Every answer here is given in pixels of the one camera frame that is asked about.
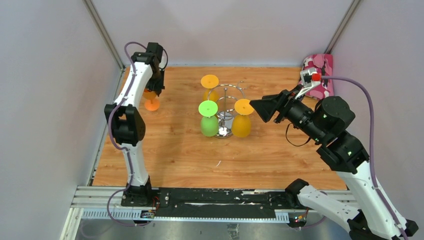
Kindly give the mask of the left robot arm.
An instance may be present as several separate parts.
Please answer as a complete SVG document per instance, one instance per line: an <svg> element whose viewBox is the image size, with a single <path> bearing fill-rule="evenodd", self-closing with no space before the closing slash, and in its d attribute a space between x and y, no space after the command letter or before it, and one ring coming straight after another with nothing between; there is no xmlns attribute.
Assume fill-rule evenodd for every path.
<svg viewBox="0 0 424 240"><path fill-rule="evenodd" d="M139 113L139 105L144 92L159 96L165 89L168 54L159 43L149 42L143 52L126 56L130 61L128 78L114 102L105 105L104 114L110 141L122 151L127 169L121 205L147 207L155 197L144 163L142 145L146 124Z"/></svg>

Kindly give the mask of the orange wine glass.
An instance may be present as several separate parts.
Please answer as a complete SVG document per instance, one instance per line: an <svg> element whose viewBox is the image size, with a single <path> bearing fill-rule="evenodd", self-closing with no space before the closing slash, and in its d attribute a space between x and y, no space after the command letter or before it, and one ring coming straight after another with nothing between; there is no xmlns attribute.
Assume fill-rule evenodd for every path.
<svg viewBox="0 0 424 240"><path fill-rule="evenodd" d="M149 91L144 89L142 96L145 98L144 107L148 111L156 111L160 107L160 101L157 99L157 94L155 91Z"/></svg>

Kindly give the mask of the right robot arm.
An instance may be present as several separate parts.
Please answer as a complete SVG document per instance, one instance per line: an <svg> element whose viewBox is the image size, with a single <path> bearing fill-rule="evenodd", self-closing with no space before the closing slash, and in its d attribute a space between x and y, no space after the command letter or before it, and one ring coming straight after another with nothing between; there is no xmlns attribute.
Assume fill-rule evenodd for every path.
<svg viewBox="0 0 424 240"><path fill-rule="evenodd" d="M292 209L308 207L341 226L353 240L398 240L419 229L404 218L373 181L371 159L361 141L347 131L355 114L339 96L320 100L315 109L295 97L295 91L252 100L250 105L264 122L290 121L317 145L320 158L351 191L357 207L323 194L302 179L286 187L285 201Z"/></svg>

